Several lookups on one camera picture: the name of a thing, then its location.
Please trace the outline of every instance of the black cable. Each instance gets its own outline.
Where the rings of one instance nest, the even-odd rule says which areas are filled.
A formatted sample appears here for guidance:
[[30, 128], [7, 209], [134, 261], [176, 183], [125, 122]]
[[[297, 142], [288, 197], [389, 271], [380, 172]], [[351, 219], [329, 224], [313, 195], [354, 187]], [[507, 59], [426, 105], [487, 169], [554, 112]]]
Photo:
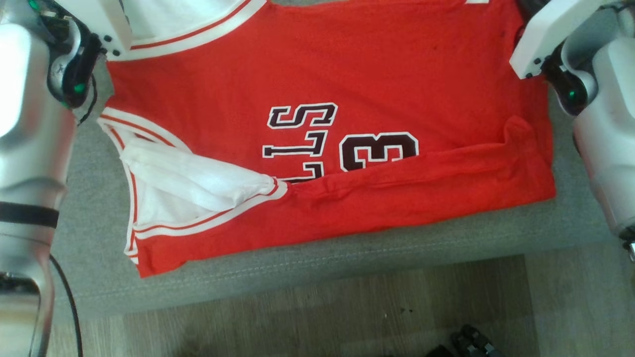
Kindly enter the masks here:
[[60, 275], [60, 279], [62, 279], [62, 284], [64, 285], [64, 290], [66, 290], [66, 295], [68, 295], [69, 297], [70, 310], [73, 314], [73, 322], [75, 323], [75, 336], [77, 337], [77, 355], [79, 357], [83, 357], [84, 350], [81, 342], [81, 330], [79, 328], [79, 316], [77, 315], [77, 306], [75, 305], [75, 299], [73, 299], [73, 293], [70, 290], [69, 282], [68, 280], [66, 280], [66, 275], [64, 275], [64, 272], [62, 271], [62, 267], [60, 267], [60, 264], [53, 257], [53, 254], [51, 254], [50, 258], [51, 263], [55, 267], [55, 270], [57, 270], [57, 273]]
[[82, 125], [82, 123], [85, 122], [86, 119], [88, 119], [90, 114], [93, 112], [93, 109], [95, 108], [95, 103], [97, 103], [97, 81], [95, 80], [95, 75], [91, 74], [90, 79], [91, 79], [91, 83], [93, 83], [93, 99], [90, 102], [90, 106], [88, 106], [88, 112], [86, 112], [86, 114], [84, 114], [84, 116], [81, 117], [81, 119], [79, 120], [79, 124], [77, 124], [77, 126]]

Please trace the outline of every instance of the green led light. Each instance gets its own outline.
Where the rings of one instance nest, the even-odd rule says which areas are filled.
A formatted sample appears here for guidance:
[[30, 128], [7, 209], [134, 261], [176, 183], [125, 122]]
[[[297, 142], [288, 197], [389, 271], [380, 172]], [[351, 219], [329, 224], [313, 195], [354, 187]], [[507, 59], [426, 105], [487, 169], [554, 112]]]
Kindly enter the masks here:
[[73, 89], [75, 89], [75, 93], [83, 93], [86, 89], [86, 85], [84, 83], [79, 83]]
[[39, 4], [37, 3], [36, 0], [29, 0], [29, 6], [35, 10], [35, 11], [39, 11]]

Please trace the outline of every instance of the black strap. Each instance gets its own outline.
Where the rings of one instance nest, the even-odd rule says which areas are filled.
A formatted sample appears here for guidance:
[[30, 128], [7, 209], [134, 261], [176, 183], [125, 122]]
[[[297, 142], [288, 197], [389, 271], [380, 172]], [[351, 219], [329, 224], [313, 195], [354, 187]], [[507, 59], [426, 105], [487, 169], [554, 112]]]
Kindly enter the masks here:
[[0, 222], [57, 228], [60, 212], [46, 207], [0, 202]]

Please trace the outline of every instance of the red stripe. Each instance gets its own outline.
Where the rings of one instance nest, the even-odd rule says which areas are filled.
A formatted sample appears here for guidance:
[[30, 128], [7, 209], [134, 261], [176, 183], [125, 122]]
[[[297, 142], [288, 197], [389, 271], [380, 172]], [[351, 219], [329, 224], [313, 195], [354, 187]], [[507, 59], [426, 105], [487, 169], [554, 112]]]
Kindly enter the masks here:
[[[277, 181], [276, 181], [276, 185], [274, 186], [274, 188], [271, 190], [271, 192], [270, 192], [270, 193], [265, 194], [265, 195], [263, 195], [263, 194], [257, 194], [256, 196], [251, 197], [250, 199], [256, 198], [256, 197], [258, 197], [258, 196], [271, 196], [271, 195], [273, 195], [273, 194], [274, 194], [274, 193], [278, 190], [278, 188], [279, 188], [279, 187], [278, 187], [278, 184], [277, 184]], [[213, 216], [211, 216], [211, 217], [208, 217], [208, 218], [207, 218], [207, 219], [205, 219], [205, 220], [202, 220], [202, 221], [200, 221], [200, 222], [196, 222], [196, 223], [192, 223], [191, 225], [189, 225], [189, 226], [185, 226], [185, 227], [170, 227], [170, 226], [165, 226], [165, 225], [162, 225], [162, 224], [161, 224], [161, 225], [157, 225], [157, 226], [152, 226], [152, 227], [144, 228], [144, 229], [142, 229], [141, 231], [135, 231], [135, 232], [136, 232], [136, 233], [143, 233], [143, 232], [150, 231], [151, 229], [155, 229], [155, 228], [168, 228], [168, 229], [173, 229], [173, 230], [175, 230], [175, 231], [181, 231], [181, 230], [183, 230], [183, 229], [188, 229], [188, 228], [191, 228], [191, 227], [196, 227], [196, 226], [198, 226], [199, 224], [204, 224], [204, 223], [207, 223], [207, 222], [209, 222], [209, 221], [211, 221], [211, 220], [213, 220], [213, 219], [215, 219], [215, 218], [218, 218], [218, 217], [222, 216], [223, 214], [225, 214], [225, 213], [227, 213], [227, 212], [229, 212], [229, 211], [231, 211], [231, 210], [226, 210], [226, 211], [223, 211], [223, 212], [217, 213], [217, 214], [215, 214], [215, 215], [213, 215]]]
[[130, 127], [132, 127], [132, 128], [135, 128], [135, 129], [141, 130], [141, 131], [142, 131], [142, 132], [144, 132], [144, 133], [148, 133], [148, 134], [150, 134], [150, 135], [153, 135], [153, 136], [157, 137], [160, 141], [162, 141], [164, 144], [166, 144], [166, 145], [168, 145], [168, 146], [172, 146], [172, 147], [174, 146], [171, 142], [169, 142], [169, 141], [168, 141], [168, 139], [166, 139], [166, 138], [164, 138], [164, 137], [160, 136], [160, 135], [159, 135], [159, 134], [157, 134], [157, 133], [154, 133], [153, 131], [150, 131], [150, 130], [149, 130], [149, 129], [147, 129], [147, 128], [144, 128], [143, 126], [136, 125], [136, 124], [133, 124], [133, 123], [131, 123], [131, 122], [129, 122], [129, 121], [125, 121], [125, 120], [123, 120], [123, 119], [115, 118], [115, 117], [113, 117], [113, 116], [106, 115], [106, 114], [102, 114], [102, 118], [105, 118], [105, 119], [108, 119], [108, 120], [112, 120], [112, 121], [116, 121], [117, 123], [121, 123], [121, 124], [124, 124], [124, 125], [130, 126]]
[[[111, 128], [110, 130], [112, 134], [115, 136], [115, 138], [117, 139], [117, 141], [119, 142], [119, 146], [123, 150], [125, 148], [123, 144], [123, 140], [121, 139], [119, 134], [117, 134], [115, 129]], [[130, 173], [130, 182], [132, 183], [132, 196], [133, 196], [132, 222], [136, 222], [137, 221], [137, 183], [135, 182], [135, 176], [132, 173]], [[134, 230], [132, 230], [132, 232], [130, 232], [130, 250], [132, 250], [134, 246], [133, 244], [133, 241], [135, 240], [134, 237], [135, 237], [135, 232]]]
[[226, 17], [223, 17], [222, 19], [220, 19], [219, 21], [214, 22], [211, 25], [207, 25], [201, 29], [198, 29], [194, 32], [190, 32], [188, 34], [185, 34], [183, 36], [178, 36], [178, 37], [174, 37], [173, 39], [167, 39], [165, 41], [159, 41], [159, 42], [155, 42], [155, 43], [148, 43], [148, 44], [138, 44], [135, 46], [132, 46], [130, 49], [131, 50], [141, 50], [143, 48], [152, 48], [152, 47], [157, 47], [157, 46], [162, 46], [164, 44], [170, 44], [170, 43], [174, 43], [177, 41], [181, 41], [183, 39], [187, 39], [190, 38], [192, 36], [198, 35], [201, 32], [205, 32], [209, 29], [211, 29], [214, 26], [218, 26], [220, 24], [222, 24], [223, 22], [229, 20], [231, 17], [233, 17], [236, 13], [238, 13], [239, 11], [241, 11], [247, 4], [249, 3], [249, 1], [245, 1], [242, 4], [240, 4], [240, 6], [238, 6], [234, 11], [232, 11], [232, 13], [230, 13], [229, 15], [227, 15]]

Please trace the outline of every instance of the black number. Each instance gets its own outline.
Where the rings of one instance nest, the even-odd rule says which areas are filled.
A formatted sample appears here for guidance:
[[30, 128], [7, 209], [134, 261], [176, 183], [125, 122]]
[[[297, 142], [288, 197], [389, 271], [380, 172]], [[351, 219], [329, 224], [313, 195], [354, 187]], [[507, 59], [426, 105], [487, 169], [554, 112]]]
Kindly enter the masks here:
[[368, 151], [369, 162], [386, 162], [389, 160], [389, 149], [398, 149], [397, 161], [419, 154], [419, 142], [410, 133], [381, 133], [347, 135], [340, 142], [340, 166], [343, 171], [353, 171], [366, 167], [366, 160], [360, 159], [358, 151]]

